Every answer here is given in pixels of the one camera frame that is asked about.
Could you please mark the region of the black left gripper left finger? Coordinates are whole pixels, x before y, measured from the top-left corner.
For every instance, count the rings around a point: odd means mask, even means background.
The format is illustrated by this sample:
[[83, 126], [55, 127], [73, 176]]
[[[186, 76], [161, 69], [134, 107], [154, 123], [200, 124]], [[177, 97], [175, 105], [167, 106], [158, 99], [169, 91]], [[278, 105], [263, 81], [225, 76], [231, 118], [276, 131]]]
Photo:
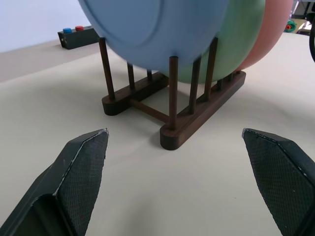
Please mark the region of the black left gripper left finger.
[[100, 129], [67, 142], [0, 227], [0, 236], [85, 236], [108, 139], [108, 130]]

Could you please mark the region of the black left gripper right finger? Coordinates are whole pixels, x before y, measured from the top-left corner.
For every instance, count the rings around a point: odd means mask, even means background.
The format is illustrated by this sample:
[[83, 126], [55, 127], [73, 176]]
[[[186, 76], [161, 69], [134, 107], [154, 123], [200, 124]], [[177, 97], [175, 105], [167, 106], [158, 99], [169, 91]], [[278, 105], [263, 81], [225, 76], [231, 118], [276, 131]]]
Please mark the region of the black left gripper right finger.
[[315, 236], [315, 162], [292, 140], [242, 132], [257, 187], [282, 236]]

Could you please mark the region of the green plate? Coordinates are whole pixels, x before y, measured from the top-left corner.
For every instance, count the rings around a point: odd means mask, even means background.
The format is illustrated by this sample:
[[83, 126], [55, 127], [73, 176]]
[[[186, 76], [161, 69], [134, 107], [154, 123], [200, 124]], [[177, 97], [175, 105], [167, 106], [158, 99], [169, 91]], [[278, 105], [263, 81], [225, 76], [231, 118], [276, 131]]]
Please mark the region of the green plate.
[[266, 0], [201, 0], [205, 24], [218, 39], [212, 80], [234, 72], [249, 55], [262, 26]]

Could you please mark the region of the red plate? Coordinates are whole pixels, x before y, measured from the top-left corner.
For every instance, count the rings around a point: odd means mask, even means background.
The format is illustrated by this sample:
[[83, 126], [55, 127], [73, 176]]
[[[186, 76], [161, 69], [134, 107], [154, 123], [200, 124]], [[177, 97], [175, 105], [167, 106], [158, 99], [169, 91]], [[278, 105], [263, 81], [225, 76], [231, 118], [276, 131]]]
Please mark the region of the red plate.
[[293, 0], [265, 0], [262, 25], [254, 46], [236, 69], [246, 69], [264, 58], [281, 37], [292, 10]]

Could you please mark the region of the blue plate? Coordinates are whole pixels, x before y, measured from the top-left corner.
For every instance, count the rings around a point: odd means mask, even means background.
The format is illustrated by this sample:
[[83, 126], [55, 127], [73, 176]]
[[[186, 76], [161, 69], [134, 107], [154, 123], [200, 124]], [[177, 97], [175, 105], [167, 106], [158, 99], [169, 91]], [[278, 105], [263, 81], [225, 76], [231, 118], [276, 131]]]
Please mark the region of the blue plate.
[[125, 61], [167, 71], [192, 63], [219, 32], [229, 0], [78, 0], [100, 37]]

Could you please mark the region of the dark wooden dish rack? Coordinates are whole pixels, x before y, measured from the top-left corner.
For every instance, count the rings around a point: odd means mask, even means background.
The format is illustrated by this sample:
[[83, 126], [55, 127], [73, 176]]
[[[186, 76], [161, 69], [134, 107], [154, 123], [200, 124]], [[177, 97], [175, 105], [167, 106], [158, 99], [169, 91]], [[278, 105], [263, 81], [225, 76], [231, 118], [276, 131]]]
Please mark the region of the dark wooden dish rack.
[[[106, 40], [99, 39], [102, 65], [104, 69], [108, 95], [103, 97], [104, 113], [115, 116], [130, 107], [164, 122], [160, 128], [160, 145], [166, 150], [176, 150], [184, 144], [232, 95], [244, 84], [246, 73], [232, 72], [212, 85], [214, 65], [217, 54], [218, 38], [214, 38], [209, 47], [204, 93], [198, 97], [197, 87], [201, 59], [193, 63], [189, 104], [181, 112], [177, 111], [178, 95], [178, 58], [170, 57], [170, 75], [147, 70], [147, 76], [134, 80], [133, 65], [127, 64], [129, 85], [115, 91], [111, 75]], [[142, 101], [154, 93], [169, 87], [169, 114], [164, 114]]]

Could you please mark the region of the black button box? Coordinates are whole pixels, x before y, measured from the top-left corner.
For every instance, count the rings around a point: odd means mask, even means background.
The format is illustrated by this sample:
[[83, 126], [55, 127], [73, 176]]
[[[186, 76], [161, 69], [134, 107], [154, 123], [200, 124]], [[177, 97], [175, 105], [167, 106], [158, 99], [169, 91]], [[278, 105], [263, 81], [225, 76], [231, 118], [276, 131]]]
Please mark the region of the black button box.
[[58, 32], [61, 46], [71, 50], [79, 47], [87, 46], [98, 42], [99, 36], [92, 26], [84, 27], [83, 31], [72, 29], [72, 33], [64, 34], [63, 31]]

